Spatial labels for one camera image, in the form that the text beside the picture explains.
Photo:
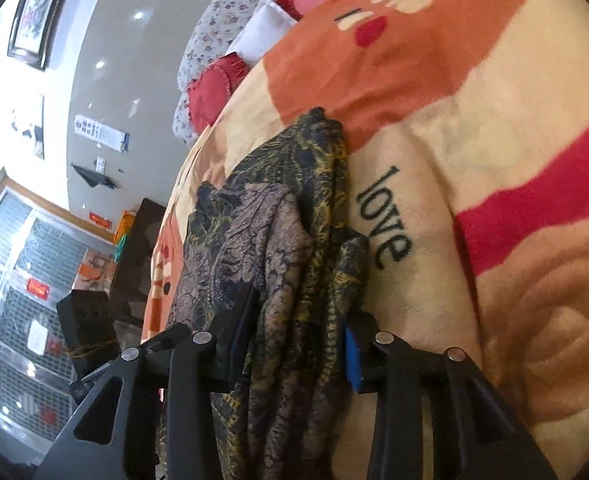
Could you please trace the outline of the dark floral patterned garment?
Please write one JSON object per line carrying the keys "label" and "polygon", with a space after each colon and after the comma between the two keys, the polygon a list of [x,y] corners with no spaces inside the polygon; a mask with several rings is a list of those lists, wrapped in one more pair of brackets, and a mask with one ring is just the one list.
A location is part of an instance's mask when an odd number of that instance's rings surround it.
{"label": "dark floral patterned garment", "polygon": [[198,188],[168,321],[193,330],[244,285],[260,314],[239,382],[210,412],[227,479],[328,479],[347,391],[345,318],[363,299],[369,243],[347,222],[340,122],[321,108]]}

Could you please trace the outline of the dark wooden nightstand right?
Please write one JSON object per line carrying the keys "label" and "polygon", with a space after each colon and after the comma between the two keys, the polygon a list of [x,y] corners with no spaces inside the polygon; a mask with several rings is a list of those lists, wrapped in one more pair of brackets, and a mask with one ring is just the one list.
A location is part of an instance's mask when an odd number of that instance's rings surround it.
{"label": "dark wooden nightstand right", "polygon": [[151,288],[150,264],[165,208],[144,198],[116,265],[110,288],[111,315],[142,328]]}

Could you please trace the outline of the clutter on right nightstand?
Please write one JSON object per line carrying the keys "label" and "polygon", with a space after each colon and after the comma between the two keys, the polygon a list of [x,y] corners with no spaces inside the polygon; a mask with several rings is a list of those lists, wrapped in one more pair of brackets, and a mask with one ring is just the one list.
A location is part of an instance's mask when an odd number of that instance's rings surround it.
{"label": "clutter on right nightstand", "polygon": [[88,248],[78,267],[72,288],[89,290],[90,292],[110,292],[112,280],[116,275],[116,267],[125,252],[125,244],[134,226],[136,212],[124,211],[113,240],[116,242],[114,254],[108,256],[97,249]]}

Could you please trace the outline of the glass door with grille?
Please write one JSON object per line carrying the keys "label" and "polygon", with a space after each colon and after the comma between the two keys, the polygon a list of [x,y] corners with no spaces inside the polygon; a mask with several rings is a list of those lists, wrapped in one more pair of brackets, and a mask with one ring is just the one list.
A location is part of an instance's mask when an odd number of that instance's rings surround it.
{"label": "glass door with grille", "polygon": [[39,463],[74,411],[73,365],[57,314],[102,237],[0,174],[0,452]]}

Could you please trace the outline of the right red heart pillow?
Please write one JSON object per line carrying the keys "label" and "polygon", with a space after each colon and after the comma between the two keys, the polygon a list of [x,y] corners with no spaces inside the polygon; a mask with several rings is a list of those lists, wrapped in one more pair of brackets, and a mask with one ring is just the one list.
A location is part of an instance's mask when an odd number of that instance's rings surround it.
{"label": "right red heart pillow", "polygon": [[246,62],[236,52],[217,58],[188,84],[188,117],[196,133],[212,126],[221,111],[249,73]]}

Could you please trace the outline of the red orange cream love blanket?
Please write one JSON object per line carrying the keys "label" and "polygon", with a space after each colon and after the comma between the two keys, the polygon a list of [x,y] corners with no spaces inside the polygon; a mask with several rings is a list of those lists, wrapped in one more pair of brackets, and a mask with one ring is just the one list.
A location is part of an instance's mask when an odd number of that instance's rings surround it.
{"label": "red orange cream love blanket", "polygon": [[365,306],[464,348],[561,479],[589,460],[589,5],[326,0],[256,64],[187,156],[152,263],[168,320],[202,182],[311,108],[341,122]]}

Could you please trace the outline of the floral quilted headboard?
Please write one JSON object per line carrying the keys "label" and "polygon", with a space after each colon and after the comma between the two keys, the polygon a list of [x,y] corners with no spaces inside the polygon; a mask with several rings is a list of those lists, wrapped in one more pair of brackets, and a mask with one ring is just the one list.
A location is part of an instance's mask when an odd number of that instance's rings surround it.
{"label": "floral quilted headboard", "polygon": [[177,73],[180,100],[175,110],[172,131],[187,148],[198,139],[188,116],[188,84],[197,79],[212,62],[223,56],[240,34],[260,0],[211,0],[200,15],[188,39]]}

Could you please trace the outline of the white small pillow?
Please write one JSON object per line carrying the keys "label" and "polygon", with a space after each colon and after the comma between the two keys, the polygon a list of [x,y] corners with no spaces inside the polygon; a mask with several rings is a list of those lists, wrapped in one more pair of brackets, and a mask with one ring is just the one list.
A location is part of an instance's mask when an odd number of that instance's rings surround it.
{"label": "white small pillow", "polygon": [[247,25],[232,40],[226,53],[236,53],[249,67],[284,38],[296,20],[273,0],[260,0]]}

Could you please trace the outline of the dark item hanging on wall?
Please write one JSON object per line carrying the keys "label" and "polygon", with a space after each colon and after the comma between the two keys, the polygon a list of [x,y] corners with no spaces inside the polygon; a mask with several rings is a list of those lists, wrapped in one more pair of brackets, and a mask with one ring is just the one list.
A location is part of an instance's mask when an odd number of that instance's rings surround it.
{"label": "dark item hanging on wall", "polygon": [[86,184],[90,188],[96,188],[98,185],[101,185],[105,188],[110,188],[110,190],[116,189],[116,184],[104,174],[99,174],[99,172],[97,171],[90,170],[74,164],[72,164],[71,167],[86,182]]}

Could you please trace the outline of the wall calendar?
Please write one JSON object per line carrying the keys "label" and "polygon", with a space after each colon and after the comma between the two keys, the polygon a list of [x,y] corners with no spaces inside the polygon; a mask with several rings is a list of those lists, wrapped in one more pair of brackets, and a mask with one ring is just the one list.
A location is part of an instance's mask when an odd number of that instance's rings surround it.
{"label": "wall calendar", "polygon": [[100,145],[108,146],[119,153],[126,153],[130,135],[126,132],[104,125],[95,119],[76,115],[73,120],[74,133]]}

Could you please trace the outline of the framed wall picture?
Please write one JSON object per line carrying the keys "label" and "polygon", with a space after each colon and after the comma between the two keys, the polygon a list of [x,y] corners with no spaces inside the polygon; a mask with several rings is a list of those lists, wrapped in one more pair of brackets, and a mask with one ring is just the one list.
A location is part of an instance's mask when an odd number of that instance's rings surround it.
{"label": "framed wall picture", "polygon": [[64,0],[19,0],[9,36],[8,56],[44,70],[63,3]]}

